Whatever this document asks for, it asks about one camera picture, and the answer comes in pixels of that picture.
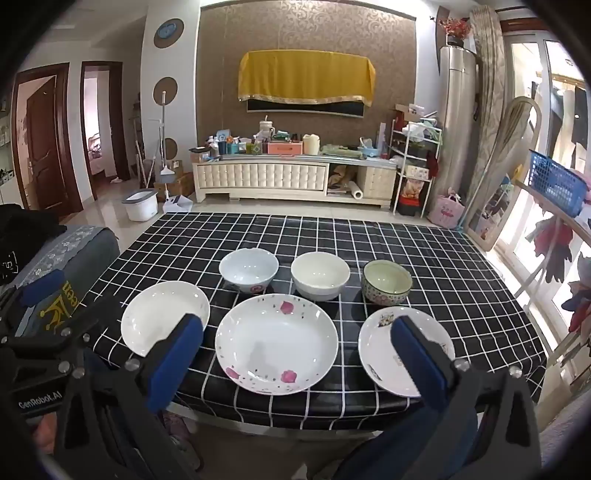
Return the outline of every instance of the wall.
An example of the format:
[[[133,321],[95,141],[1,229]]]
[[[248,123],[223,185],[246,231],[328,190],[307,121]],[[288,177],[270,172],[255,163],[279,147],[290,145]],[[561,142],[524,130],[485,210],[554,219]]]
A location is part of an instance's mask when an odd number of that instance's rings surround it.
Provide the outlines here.
[[[109,72],[97,72],[96,104],[99,114],[100,154],[103,157],[105,176],[116,177],[115,157],[111,142],[111,118],[109,116]]]
[[[198,0],[151,0],[142,46],[141,110],[146,157],[151,158],[158,148],[158,120],[162,117],[162,107],[154,102],[154,86],[160,79],[172,77],[178,92],[166,106],[166,136],[177,143],[176,159],[183,162],[185,171],[191,170],[189,148],[197,145],[195,58],[199,13]],[[157,48],[154,34],[172,18],[183,21],[183,34],[173,45]]]
[[[223,4],[225,0],[201,0],[201,7]],[[369,0],[356,1],[415,18],[417,66],[414,103],[432,112],[439,108],[439,70],[435,50],[435,23],[430,19],[437,14],[438,5],[427,0]]]
[[[376,69],[374,102],[363,119],[318,113],[278,113],[276,128],[315,133],[321,143],[358,144],[391,124],[396,103],[414,99],[414,20],[380,9],[332,1],[270,0],[202,11],[197,39],[197,132],[203,144],[220,128],[249,137],[261,113],[238,101],[238,69],[251,50],[297,48],[368,57]]]
[[[141,58],[141,38],[137,43],[124,43],[115,48],[96,48],[88,41],[45,42],[38,44],[20,67],[20,71],[52,65],[69,63],[67,82],[67,117],[70,152],[74,175],[80,192],[80,200],[92,201],[92,190],[86,170],[80,119],[80,71],[83,61],[110,60],[122,61],[123,65],[123,121],[125,146],[130,163],[135,161],[133,129],[128,121],[132,105],[139,92],[139,62]]]
[[[84,77],[84,129],[86,131],[86,145],[88,139],[99,133],[99,110],[97,105],[96,76]]]

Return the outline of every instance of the wooden door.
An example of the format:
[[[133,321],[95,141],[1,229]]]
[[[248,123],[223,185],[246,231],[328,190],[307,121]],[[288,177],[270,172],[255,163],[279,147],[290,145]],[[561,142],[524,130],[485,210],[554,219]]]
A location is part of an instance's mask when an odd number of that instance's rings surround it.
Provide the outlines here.
[[[57,149],[55,77],[27,99],[27,144],[39,209],[72,213]]]
[[[109,63],[109,120],[111,122],[111,144],[113,145],[115,170],[121,180],[129,180],[131,176],[129,175],[123,132],[122,70],[123,64],[121,62]]]

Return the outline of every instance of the wall decoration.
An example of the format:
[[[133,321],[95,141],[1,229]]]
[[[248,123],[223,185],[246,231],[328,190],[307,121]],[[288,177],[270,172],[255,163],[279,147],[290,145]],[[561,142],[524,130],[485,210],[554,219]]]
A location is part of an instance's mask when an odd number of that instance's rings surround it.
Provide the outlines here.
[[[166,143],[166,160],[172,160],[177,156],[178,145],[172,138],[167,138],[164,142]]]
[[[154,102],[162,105],[162,92],[166,92],[165,105],[174,100],[178,92],[178,84],[172,77],[164,77],[154,86]]]
[[[167,48],[174,44],[183,34],[184,23],[180,18],[171,18],[158,27],[154,34],[154,45]]]

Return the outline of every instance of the pink box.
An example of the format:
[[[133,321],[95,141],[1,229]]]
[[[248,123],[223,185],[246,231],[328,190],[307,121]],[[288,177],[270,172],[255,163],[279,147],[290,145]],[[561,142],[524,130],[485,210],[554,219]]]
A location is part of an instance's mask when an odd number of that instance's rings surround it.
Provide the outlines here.
[[[269,142],[267,144],[269,155],[302,155],[303,152],[302,142]]]

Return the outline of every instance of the blue basket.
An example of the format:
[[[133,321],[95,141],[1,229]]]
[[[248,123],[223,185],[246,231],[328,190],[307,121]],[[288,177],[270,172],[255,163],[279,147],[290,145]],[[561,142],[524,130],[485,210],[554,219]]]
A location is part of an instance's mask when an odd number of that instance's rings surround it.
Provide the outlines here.
[[[538,152],[531,151],[530,186],[568,216],[581,213],[587,184],[571,171]]]

